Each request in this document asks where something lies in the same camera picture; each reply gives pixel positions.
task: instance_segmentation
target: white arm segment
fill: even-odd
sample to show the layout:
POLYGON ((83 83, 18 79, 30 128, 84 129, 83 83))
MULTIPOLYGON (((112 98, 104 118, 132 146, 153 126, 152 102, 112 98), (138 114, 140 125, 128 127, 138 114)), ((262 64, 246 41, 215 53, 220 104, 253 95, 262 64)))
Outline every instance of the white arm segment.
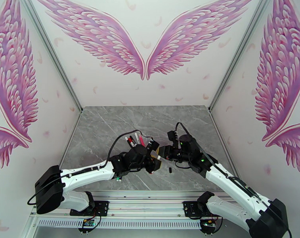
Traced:
POLYGON ((249 232, 246 220, 250 219, 250 215, 245 209, 223 201, 218 196, 210 197, 206 205, 211 213, 222 216, 249 232))
MULTIPOLYGON (((87 168, 100 167, 101 165, 104 164, 105 161, 95 165, 79 168, 79 169, 63 169, 61 176, 69 173, 81 171, 87 168)), ((113 175, 114 175, 113 165, 111 164, 111 162, 108 162, 107 165, 102 169, 71 176, 70 178, 67 177, 62 178, 62 182, 65 183, 65 187, 63 188, 64 200, 59 205, 59 208, 75 209, 77 211, 84 210, 89 205, 88 195, 85 192, 73 191, 73 189, 76 189, 78 187, 93 182, 112 179, 113 175)))
MULTIPOLYGON (((222 171, 228 174, 228 176, 233 176, 229 173, 220 163, 216 164, 222 171)), ((210 171, 206 173, 206 179, 216 184, 224 192, 230 195, 237 203, 239 203, 255 221, 260 218, 260 210, 265 211, 267 208, 257 197, 250 197, 245 192, 243 192, 237 185, 235 185, 231 180, 227 179, 218 169, 214 166, 210 168, 210 171)), ((259 197, 265 203, 269 203, 269 199, 261 194, 257 193, 259 197)))

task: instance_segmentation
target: vent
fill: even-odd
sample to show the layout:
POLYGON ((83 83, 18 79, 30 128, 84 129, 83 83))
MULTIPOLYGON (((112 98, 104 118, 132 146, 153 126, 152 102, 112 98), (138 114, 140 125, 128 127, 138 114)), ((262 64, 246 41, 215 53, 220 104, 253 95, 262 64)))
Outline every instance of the vent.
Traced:
MULTIPOLYGON (((38 226, 81 228, 78 218, 39 218, 38 226)), ((101 229, 161 229, 161 230, 196 230, 201 229, 199 221, 194 220, 150 220, 150 219, 102 219, 101 229)))

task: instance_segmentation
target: pink angel wing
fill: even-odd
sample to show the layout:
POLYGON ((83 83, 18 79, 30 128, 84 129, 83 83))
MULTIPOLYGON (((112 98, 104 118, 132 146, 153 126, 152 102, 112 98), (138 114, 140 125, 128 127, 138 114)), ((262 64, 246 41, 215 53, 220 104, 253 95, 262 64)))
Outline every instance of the pink angel wing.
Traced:
POLYGON ((300 124, 281 130, 266 146, 278 145, 286 154, 287 164, 292 162, 293 167, 300 171, 300 124))
POLYGON ((274 0, 261 43, 257 119, 266 125, 263 141, 285 126, 300 95, 300 21, 289 0, 274 0))
POLYGON ((129 34, 111 15, 69 0, 38 0, 53 22, 84 50, 127 75, 136 72, 144 79, 144 61, 129 34))
POLYGON ((147 79, 165 75, 207 49, 241 19, 251 0, 219 0, 176 17, 165 29, 146 64, 147 79))
POLYGON ((19 138, 12 131, 0 127, 0 168, 3 168, 4 164, 8 166, 12 149, 18 146, 28 148, 28 145, 23 139, 19 138))
POLYGON ((13 131, 30 142, 28 126, 38 112, 31 50, 20 4, 7 0, 0 15, 0 108, 13 131))

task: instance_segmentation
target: gray marble surface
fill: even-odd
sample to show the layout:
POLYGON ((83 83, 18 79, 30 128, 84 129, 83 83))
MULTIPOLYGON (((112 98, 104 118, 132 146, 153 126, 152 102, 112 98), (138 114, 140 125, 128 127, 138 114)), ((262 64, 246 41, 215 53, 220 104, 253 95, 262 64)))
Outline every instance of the gray marble surface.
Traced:
MULTIPOLYGON (((198 143, 231 171, 212 121, 204 106, 131 106, 131 107, 86 107, 74 138, 62 164, 63 169, 78 168, 99 163, 106 159, 108 150, 117 136, 140 129, 160 145, 171 144, 167 132, 175 129, 181 121, 198 143)), ((111 155, 128 151, 122 138, 111 155)), ((130 173, 116 180, 100 181, 78 190, 201 190, 221 191, 216 185, 194 173, 191 169, 179 169, 174 163, 163 160, 161 168, 153 174, 145 170, 130 173)))

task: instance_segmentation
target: pink wing painting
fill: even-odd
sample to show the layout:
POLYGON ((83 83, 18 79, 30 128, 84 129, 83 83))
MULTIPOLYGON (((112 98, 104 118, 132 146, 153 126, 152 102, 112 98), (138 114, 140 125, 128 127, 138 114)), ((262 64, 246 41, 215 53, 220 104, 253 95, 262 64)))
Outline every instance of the pink wing painting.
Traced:
POLYGON ((289 0, 274 0, 264 27, 256 91, 265 141, 283 128, 300 95, 300 21, 289 0))
POLYGON ((84 49, 124 75, 141 80, 159 72, 167 75, 190 61, 241 19, 251 0, 219 0, 176 17, 162 33, 146 66, 124 27, 114 17, 69 0, 38 0, 47 14, 84 49))
POLYGON ((13 148, 31 142, 28 126, 36 121, 35 70, 29 31, 18 0, 6 0, 0 14, 0 109, 13 131, 0 127, 0 166, 13 148))
POLYGON ((148 58, 147 79, 154 72, 167 75, 207 49, 241 19, 250 1, 219 0, 176 17, 148 58))
POLYGON ((282 129, 300 96, 300 20, 290 0, 273 0, 261 47, 255 108, 266 125, 262 140, 282 147, 300 171, 300 124, 282 129))
POLYGON ((111 15, 69 0, 38 0, 65 34, 108 67, 144 79, 144 61, 128 32, 111 15))

